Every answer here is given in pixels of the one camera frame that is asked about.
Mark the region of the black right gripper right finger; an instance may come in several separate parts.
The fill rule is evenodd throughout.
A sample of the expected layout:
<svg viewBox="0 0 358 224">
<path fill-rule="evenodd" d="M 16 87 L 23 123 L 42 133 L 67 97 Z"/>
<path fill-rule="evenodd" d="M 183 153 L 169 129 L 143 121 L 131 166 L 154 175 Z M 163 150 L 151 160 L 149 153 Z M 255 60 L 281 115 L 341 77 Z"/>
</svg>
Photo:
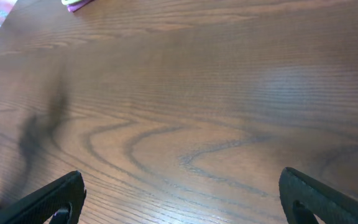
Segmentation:
<svg viewBox="0 0 358 224">
<path fill-rule="evenodd" d="M 278 186 L 288 223 L 358 223 L 358 201 L 292 167 L 282 170 Z"/>
</svg>

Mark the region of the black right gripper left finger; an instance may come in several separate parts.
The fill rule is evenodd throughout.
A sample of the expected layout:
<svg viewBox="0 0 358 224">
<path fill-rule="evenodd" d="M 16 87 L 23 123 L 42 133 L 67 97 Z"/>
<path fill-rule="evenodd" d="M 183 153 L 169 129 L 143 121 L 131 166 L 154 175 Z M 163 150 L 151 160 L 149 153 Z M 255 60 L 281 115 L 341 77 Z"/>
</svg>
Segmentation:
<svg viewBox="0 0 358 224">
<path fill-rule="evenodd" d="M 86 198 L 79 171 L 72 171 L 0 210 L 0 224 L 77 224 Z"/>
</svg>

